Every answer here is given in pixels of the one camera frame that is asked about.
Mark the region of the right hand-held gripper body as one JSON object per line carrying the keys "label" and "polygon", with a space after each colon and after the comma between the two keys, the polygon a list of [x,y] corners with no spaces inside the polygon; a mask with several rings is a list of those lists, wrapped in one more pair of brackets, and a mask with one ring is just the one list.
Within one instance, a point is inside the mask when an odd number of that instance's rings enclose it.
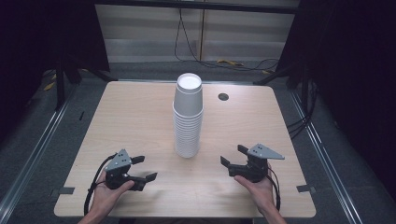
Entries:
{"label": "right hand-held gripper body", "polygon": [[271,148],[257,144],[247,150],[247,180],[257,183],[268,175],[268,160],[284,160],[285,157]]}

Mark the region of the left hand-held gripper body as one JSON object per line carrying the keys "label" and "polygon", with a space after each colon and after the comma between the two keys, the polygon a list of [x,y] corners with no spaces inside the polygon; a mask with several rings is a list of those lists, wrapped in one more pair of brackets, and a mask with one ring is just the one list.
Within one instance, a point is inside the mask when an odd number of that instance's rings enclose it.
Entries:
{"label": "left hand-held gripper body", "polygon": [[106,166],[106,186],[109,189],[118,189],[130,180],[128,171],[131,168],[132,159],[127,151],[122,149]]}

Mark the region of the stack of white paper cups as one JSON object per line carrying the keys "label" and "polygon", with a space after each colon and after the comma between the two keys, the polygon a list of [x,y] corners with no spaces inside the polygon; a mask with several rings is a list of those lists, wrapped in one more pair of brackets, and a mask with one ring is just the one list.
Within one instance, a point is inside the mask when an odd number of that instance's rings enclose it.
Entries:
{"label": "stack of white paper cups", "polygon": [[175,151],[182,158],[194,157],[200,149],[204,110],[194,116],[183,116],[174,110]]}

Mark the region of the person's right hand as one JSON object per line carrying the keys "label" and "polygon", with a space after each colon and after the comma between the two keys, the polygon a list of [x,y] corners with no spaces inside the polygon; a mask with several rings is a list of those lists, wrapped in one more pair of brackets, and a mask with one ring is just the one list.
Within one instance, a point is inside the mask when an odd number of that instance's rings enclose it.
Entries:
{"label": "person's right hand", "polygon": [[233,179],[247,189],[263,216],[269,217],[278,212],[274,203],[273,185],[267,178],[257,183],[252,183],[241,175],[236,175]]}

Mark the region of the person's left hand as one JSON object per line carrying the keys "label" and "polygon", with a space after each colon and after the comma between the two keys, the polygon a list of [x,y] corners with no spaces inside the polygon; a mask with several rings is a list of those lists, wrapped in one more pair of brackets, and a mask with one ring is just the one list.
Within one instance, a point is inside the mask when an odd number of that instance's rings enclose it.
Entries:
{"label": "person's left hand", "polygon": [[103,171],[94,190],[92,206],[89,213],[96,217],[106,217],[114,208],[120,196],[134,185],[130,180],[122,184],[117,189],[110,189],[106,185],[106,172]]}

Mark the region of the black metal stand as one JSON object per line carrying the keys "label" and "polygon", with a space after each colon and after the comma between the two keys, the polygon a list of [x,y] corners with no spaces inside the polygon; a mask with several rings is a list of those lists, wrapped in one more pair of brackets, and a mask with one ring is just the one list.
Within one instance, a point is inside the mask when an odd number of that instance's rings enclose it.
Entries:
{"label": "black metal stand", "polygon": [[299,84],[302,84],[302,106],[304,111],[308,108],[308,67],[304,62],[296,62],[285,68],[277,69],[274,73],[268,77],[254,81],[253,85],[264,86],[279,77],[288,77],[287,88],[290,90],[296,90]]}
{"label": "black metal stand", "polygon": [[71,84],[79,84],[82,80],[80,70],[86,69],[89,73],[101,78],[103,81],[111,82],[117,81],[116,78],[106,75],[104,72],[96,69],[91,64],[82,61],[78,57],[71,54],[64,54],[59,56],[56,60],[56,96],[57,103],[55,110],[59,111],[65,104],[65,89],[64,89],[64,78],[67,77]]}

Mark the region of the dark curtain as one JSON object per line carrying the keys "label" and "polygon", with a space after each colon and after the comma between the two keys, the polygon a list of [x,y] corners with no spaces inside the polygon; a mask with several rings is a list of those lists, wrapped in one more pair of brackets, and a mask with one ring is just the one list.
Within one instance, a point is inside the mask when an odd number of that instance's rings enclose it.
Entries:
{"label": "dark curtain", "polygon": [[396,0],[300,0],[279,67],[304,62],[396,201]]}
{"label": "dark curtain", "polygon": [[0,0],[0,143],[16,127],[45,71],[107,71],[95,0]]}

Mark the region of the metal floor rail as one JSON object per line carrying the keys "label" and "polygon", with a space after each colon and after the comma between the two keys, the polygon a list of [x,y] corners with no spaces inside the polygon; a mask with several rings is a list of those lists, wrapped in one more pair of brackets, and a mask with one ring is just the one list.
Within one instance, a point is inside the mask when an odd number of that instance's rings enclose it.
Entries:
{"label": "metal floor rail", "polygon": [[57,91],[40,91],[21,124],[0,146],[0,224],[7,223],[63,121],[78,85],[65,91],[57,106]]}
{"label": "metal floor rail", "polygon": [[304,128],[311,140],[311,143],[318,154],[318,158],[324,168],[324,171],[329,178],[332,185],[332,189],[342,206],[346,218],[349,224],[363,224],[361,216],[355,206],[353,200],[350,197],[344,183],[342,182],[339,174],[337,173],[335,166],[324,146],[319,134],[316,130],[315,125],[312,121],[309,121],[307,114],[303,110],[303,101],[301,100],[297,91],[290,91],[291,99],[297,109],[299,117],[304,121]]}

